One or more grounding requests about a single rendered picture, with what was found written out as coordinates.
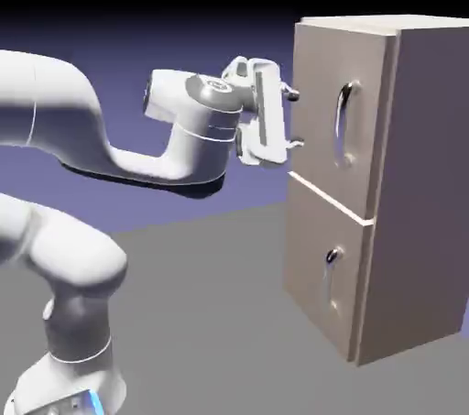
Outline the short beige cabinet door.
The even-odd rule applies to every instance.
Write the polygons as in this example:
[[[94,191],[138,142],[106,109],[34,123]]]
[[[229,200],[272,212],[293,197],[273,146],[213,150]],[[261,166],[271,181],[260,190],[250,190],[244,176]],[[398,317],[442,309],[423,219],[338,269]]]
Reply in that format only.
[[[294,171],[289,172],[286,210],[285,290],[348,361],[355,359],[364,293],[364,273],[375,228]],[[323,295],[326,253],[340,246],[333,271],[333,299]]]

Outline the tall beige cabinet door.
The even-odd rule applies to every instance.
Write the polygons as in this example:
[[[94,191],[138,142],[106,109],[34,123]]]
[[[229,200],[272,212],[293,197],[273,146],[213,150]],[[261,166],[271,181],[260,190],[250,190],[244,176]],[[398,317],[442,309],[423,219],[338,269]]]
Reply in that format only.
[[[299,23],[295,29],[290,133],[304,140],[292,169],[364,219],[376,206],[390,84],[398,34],[389,28]],[[333,125],[338,94],[350,81],[360,87],[347,107],[348,167],[335,164]]]

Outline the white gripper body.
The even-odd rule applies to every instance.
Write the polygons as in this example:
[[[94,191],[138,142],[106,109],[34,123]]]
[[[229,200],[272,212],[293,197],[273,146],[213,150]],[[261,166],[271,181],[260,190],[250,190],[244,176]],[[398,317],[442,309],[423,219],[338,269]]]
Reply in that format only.
[[[272,60],[250,59],[248,68],[253,72],[257,109],[249,124],[248,149],[261,161],[284,164],[288,155],[279,66]]]

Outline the beige cabinet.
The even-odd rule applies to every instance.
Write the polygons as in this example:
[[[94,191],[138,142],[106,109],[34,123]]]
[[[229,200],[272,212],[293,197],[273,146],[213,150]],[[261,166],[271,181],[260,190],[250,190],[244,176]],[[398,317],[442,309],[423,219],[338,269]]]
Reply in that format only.
[[[469,299],[469,18],[304,17],[398,34],[355,359],[460,331]]]

